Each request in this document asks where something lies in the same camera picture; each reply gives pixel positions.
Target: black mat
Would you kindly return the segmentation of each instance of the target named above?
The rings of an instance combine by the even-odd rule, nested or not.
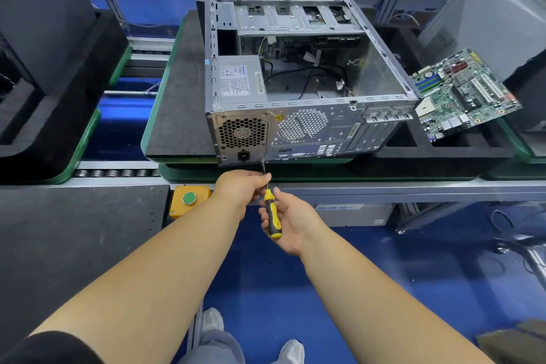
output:
[[[205,47],[197,11],[189,11],[145,155],[214,155],[205,117]]]
[[[0,355],[159,232],[168,195],[167,185],[0,190]]]

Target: motherboard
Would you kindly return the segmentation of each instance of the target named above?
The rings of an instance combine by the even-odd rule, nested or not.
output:
[[[423,68],[412,78],[424,96],[415,111],[431,142],[522,108],[468,48]]]

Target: gray pants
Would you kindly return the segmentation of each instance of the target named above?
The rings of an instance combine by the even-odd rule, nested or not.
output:
[[[199,347],[182,357],[179,364],[245,364],[241,346],[230,333],[211,330],[201,334]],[[278,360],[272,364],[291,364]]]

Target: yellow and black screwdriver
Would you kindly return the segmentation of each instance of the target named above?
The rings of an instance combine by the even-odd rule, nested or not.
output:
[[[262,170],[265,174],[265,161],[262,159]],[[275,204],[275,196],[269,189],[269,183],[265,187],[264,195],[265,209],[269,216],[268,233],[272,239],[279,239],[282,236],[281,221],[277,214],[277,205]]]

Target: person's right arm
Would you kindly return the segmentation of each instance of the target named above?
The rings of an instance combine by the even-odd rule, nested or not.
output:
[[[294,195],[274,190],[283,235],[360,363],[491,364],[476,346],[328,228]],[[267,233],[268,215],[260,209]]]

